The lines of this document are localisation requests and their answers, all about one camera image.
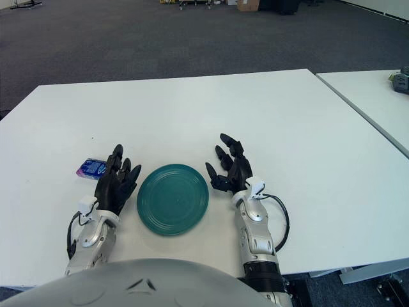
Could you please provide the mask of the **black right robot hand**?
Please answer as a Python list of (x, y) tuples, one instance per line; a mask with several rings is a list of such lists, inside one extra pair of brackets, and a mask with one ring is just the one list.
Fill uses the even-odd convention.
[(219, 145), (215, 147), (215, 153), (220, 161), (223, 170), (227, 175), (218, 175), (214, 167), (206, 162), (206, 170), (210, 177), (212, 187), (219, 191), (233, 194), (246, 190), (246, 180), (252, 177), (250, 162), (244, 156), (244, 150), (241, 142), (233, 139), (227, 134), (220, 134), (220, 140), (229, 148), (230, 154), (227, 154)]

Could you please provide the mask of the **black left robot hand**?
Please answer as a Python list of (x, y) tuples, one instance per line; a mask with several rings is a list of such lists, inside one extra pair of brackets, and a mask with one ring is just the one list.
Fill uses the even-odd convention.
[(141, 165), (131, 168), (130, 159), (122, 161), (122, 158), (123, 146), (118, 144), (107, 159), (106, 171), (99, 178), (94, 194), (98, 210), (107, 210), (117, 216), (135, 190), (141, 172)]

